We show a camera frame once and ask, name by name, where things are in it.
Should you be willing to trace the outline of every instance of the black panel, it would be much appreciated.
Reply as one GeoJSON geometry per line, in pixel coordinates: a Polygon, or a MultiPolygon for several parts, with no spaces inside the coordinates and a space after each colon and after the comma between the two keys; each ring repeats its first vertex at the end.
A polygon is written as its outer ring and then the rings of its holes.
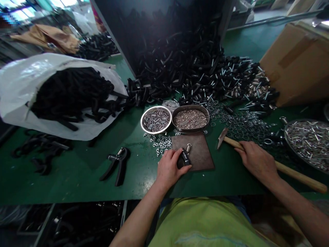
{"type": "MultiPolygon", "coordinates": [[[[188,52],[196,41],[193,39],[184,46],[180,42],[186,42],[189,32],[196,32],[200,26],[209,27],[216,19],[216,25],[212,28],[217,28],[218,35],[225,32],[219,24],[223,15],[228,16],[222,10],[230,6],[224,0],[95,0],[95,3],[135,75],[145,68],[141,60],[152,61],[147,57],[152,56],[153,47],[167,42],[167,38],[177,32],[182,32],[182,37],[171,39],[177,43],[177,49],[184,52],[188,52]]],[[[161,50],[156,52],[164,52],[164,57],[168,57],[173,50],[172,45],[168,50],[163,47],[161,45],[161,50]]]]}

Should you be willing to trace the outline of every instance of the white plastic bag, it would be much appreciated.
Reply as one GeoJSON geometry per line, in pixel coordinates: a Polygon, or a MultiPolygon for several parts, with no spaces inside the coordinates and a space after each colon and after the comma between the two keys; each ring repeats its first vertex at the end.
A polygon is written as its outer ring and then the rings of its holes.
{"type": "MultiPolygon", "coordinates": [[[[58,137],[89,141],[108,127],[118,116],[110,116],[104,123],[96,123],[94,120],[84,117],[84,121],[74,123],[79,128],[78,131],[72,131],[56,121],[37,118],[28,108],[36,99],[38,89],[49,77],[56,71],[67,68],[93,67],[106,80],[114,85],[114,91],[128,95],[119,75],[111,68],[114,65],[72,58],[66,55],[54,53],[44,53],[29,57],[27,59],[17,60],[7,64],[0,70],[0,115],[6,123],[38,130],[58,137]]],[[[108,100],[116,100],[117,96],[109,95],[108,100]]]]}
{"type": "Polygon", "coordinates": [[[91,5],[76,7],[73,9],[72,13],[75,22],[81,28],[83,33],[88,33],[90,36],[99,34],[91,5]]]}

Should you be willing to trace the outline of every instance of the cardboard box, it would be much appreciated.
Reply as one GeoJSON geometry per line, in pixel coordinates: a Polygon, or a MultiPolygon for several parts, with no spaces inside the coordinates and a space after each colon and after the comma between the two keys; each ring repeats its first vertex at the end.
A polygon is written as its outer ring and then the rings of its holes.
{"type": "Polygon", "coordinates": [[[260,61],[278,107],[329,98],[328,34],[306,23],[288,23],[260,61]]]}

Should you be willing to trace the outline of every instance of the brown paper bag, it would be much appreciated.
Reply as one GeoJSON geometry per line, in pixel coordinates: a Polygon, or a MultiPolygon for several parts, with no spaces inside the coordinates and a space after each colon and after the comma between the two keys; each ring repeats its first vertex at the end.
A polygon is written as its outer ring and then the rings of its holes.
{"type": "Polygon", "coordinates": [[[47,52],[54,52],[50,49],[47,43],[54,43],[58,49],[66,54],[75,54],[79,50],[80,41],[73,35],[66,34],[62,30],[46,25],[35,24],[30,28],[30,31],[22,35],[11,35],[12,39],[39,45],[47,52]]]}

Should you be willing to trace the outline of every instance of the metal spring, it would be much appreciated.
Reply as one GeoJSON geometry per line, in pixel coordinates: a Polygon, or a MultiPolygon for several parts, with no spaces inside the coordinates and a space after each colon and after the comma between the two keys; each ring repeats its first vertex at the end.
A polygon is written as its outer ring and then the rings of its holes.
{"type": "Polygon", "coordinates": [[[192,145],[190,143],[186,146],[186,152],[187,152],[187,154],[190,153],[191,147],[192,147],[192,145]]]}

